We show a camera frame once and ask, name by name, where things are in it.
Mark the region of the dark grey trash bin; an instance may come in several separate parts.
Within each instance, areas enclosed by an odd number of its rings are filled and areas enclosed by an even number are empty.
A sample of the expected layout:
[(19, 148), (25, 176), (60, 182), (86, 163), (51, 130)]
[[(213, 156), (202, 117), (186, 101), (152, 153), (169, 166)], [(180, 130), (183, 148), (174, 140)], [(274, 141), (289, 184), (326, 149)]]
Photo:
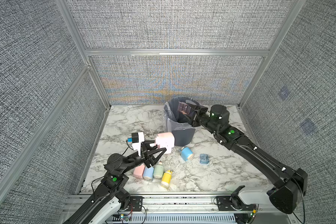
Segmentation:
[(175, 138), (175, 146), (184, 147), (191, 143), (196, 129), (188, 124), (188, 119), (178, 112), (180, 102), (191, 101), (200, 105), (196, 100), (188, 97), (177, 97), (167, 101), (163, 108), (163, 129), (171, 132)]

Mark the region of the yellow pencil sharpener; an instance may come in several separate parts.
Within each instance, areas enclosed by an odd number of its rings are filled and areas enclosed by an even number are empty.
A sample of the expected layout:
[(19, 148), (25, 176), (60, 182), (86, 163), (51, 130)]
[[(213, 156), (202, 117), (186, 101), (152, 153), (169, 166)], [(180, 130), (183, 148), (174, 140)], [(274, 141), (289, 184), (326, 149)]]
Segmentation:
[(172, 178), (173, 171), (167, 170), (166, 172), (163, 173), (162, 179), (161, 179), (161, 186), (164, 188), (169, 188), (170, 186), (170, 181)]

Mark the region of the bright blue pencil sharpener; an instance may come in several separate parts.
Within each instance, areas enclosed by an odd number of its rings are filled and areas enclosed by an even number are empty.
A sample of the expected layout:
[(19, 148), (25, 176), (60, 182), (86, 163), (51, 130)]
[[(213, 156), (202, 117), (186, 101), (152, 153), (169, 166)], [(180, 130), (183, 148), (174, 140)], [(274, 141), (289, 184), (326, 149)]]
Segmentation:
[(194, 153), (189, 147), (183, 147), (181, 149), (181, 157), (184, 161), (189, 161), (194, 157)]

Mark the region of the clear blue shavings tray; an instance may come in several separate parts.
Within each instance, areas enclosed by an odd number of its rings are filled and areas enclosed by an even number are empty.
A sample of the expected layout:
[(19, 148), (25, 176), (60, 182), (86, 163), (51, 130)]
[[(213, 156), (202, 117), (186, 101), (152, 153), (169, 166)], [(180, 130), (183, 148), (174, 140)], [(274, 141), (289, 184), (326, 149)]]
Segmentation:
[(208, 154), (200, 154), (200, 164), (208, 165), (210, 163)]

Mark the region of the clear pink shavings tray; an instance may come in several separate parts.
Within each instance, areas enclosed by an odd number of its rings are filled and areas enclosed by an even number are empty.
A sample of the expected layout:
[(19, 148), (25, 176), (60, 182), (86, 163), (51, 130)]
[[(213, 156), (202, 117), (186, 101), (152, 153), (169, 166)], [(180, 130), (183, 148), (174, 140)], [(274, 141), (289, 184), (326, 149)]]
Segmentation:
[(191, 110), (191, 106), (187, 103), (184, 102), (179, 102), (178, 105), (178, 112), (185, 114), (185, 115), (189, 115), (190, 114), (190, 110)]

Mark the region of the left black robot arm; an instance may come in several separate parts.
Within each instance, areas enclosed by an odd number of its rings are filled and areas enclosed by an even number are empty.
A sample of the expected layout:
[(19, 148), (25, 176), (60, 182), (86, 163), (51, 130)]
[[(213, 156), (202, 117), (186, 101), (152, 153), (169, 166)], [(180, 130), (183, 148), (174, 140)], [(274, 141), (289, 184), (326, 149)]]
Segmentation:
[(155, 166), (167, 151), (166, 148), (151, 146), (154, 141), (141, 143), (141, 150), (134, 150), (128, 156), (112, 154), (107, 164), (101, 183), (94, 190), (89, 199), (69, 217), (66, 224), (102, 224), (116, 214), (119, 210), (127, 209), (130, 201), (130, 193), (124, 186), (129, 180), (125, 173), (145, 165), (150, 168)]

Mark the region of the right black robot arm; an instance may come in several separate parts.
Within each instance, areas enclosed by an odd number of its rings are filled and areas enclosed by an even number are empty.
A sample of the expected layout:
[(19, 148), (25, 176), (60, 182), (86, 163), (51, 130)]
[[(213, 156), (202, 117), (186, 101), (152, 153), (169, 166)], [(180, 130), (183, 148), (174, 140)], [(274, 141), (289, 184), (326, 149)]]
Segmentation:
[(270, 204), (282, 213), (294, 212), (306, 194), (308, 174), (304, 170), (293, 169), (274, 159), (242, 131), (231, 126), (230, 113), (224, 105), (207, 108), (181, 102), (178, 111), (192, 127), (204, 127), (220, 145), (246, 159), (272, 183), (272, 187), (265, 190), (239, 186), (230, 197), (233, 209), (239, 211), (251, 204)]

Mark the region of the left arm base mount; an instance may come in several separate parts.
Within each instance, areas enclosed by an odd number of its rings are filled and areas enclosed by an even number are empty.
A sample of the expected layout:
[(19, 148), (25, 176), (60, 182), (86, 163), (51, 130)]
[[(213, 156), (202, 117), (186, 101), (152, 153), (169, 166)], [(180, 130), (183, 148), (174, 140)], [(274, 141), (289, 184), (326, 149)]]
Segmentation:
[(130, 196), (124, 199), (120, 211), (142, 211), (143, 199), (142, 196)]

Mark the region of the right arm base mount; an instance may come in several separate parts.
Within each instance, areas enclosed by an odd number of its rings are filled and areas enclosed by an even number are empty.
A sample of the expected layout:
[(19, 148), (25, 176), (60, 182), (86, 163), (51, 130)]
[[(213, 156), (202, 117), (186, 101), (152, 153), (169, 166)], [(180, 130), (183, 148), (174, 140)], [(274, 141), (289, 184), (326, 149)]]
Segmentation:
[(231, 199), (230, 195), (217, 196), (213, 199), (213, 203), (219, 211), (253, 211), (257, 209), (256, 204), (244, 204), (238, 197)]

